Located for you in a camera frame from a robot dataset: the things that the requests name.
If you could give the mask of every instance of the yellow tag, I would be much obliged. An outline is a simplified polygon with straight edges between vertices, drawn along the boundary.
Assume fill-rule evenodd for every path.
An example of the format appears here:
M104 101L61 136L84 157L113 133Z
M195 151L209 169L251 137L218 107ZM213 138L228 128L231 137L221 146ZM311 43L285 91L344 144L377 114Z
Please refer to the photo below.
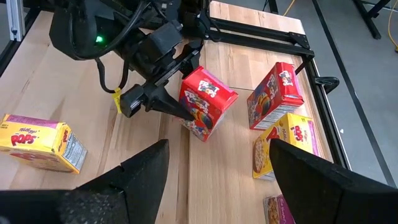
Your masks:
M114 104L116 105L116 108L118 109L118 113L122 113L122 111L120 109L121 89L119 87L117 87L114 91L115 91L115 93L112 93Z

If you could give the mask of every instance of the cardboard box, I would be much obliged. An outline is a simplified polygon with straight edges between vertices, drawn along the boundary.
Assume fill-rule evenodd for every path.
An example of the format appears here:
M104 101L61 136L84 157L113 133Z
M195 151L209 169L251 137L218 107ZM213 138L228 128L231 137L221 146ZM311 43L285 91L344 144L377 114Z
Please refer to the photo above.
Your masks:
M250 129L267 129L304 104L294 66L277 62L248 98Z
M294 224L294 219L283 195L264 199L267 224Z
M319 152L314 128L311 118L292 113L287 113L281 117L253 142L253 177L275 180L269 159L269 144L271 139L274 138L281 139L318 156Z
M195 117L182 120L196 137L206 141L238 94L199 66L183 80L179 102Z
M80 173L87 150L66 123L6 114L0 151L30 166Z

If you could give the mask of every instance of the concrete floor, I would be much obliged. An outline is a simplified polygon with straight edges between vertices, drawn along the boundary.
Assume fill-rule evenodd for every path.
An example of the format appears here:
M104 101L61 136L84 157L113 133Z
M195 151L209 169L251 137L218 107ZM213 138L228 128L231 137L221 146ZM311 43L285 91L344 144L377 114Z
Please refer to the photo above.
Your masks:
M265 0L219 0L229 4L262 10ZM382 35L374 40L352 1L318 0L325 15L349 77L364 112L380 145L392 176L398 182L398 145L394 130L398 127L398 101L394 98L398 83L398 54L387 36L387 20L390 11L382 10L374 19ZM290 0L277 0L279 13L283 14ZM8 42L6 8L0 4L0 47ZM296 0L288 13L300 19L308 40L315 51L315 60L321 76L334 76L340 85L328 97L333 114L348 155L352 169L386 183L382 170L364 131L361 120L341 76L336 60L326 39L311 0ZM393 14L392 35L398 40L398 14Z

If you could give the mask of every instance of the wooden surface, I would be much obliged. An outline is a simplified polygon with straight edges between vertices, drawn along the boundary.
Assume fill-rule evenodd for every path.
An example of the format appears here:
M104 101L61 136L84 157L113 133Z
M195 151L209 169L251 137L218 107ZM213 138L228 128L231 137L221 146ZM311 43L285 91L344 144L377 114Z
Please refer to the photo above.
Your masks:
M300 21L218 2L214 17L303 33ZM157 223L265 223L261 200L279 194L275 182L251 177L251 142L260 131L248 130L246 98L275 62L300 64L291 55L207 42L201 64L239 93L237 103L207 143L199 141L172 116L138 112L117 114L110 94L99 84L94 61L77 62L63 55L48 36L52 14L41 12L0 78L0 116L19 114L67 122L88 150L81 174L39 170L0 154L0 189L73 189L112 169L158 139L170 140L170 164ZM116 87L122 61L102 57L106 83ZM167 85L177 97L181 74ZM325 135L306 75L298 75L305 106L297 113L315 120L318 144L330 159ZM132 72L125 90L143 79Z

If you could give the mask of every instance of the yellow cable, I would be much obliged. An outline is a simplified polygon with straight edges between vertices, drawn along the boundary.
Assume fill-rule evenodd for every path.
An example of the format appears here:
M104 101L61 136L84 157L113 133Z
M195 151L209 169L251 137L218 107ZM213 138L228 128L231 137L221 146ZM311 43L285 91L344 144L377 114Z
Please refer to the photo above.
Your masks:
M292 0L292 2L290 3L290 5L288 6L288 8L286 9L286 12L284 13L284 16L286 16L286 14L289 12L290 8L293 6L294 2L296 0Z
M391 26L391 16L392 16L392 12L394 12L394 9L397 5L398 0L396 0L396 3L394 4L394 6L391 9L390 12L390 17L388 18L388 36L390 37L391 42L396 46L396 52L398 52L398 45L397 43L394 41L394 39L391 36L391 32L390 32L390 26Z

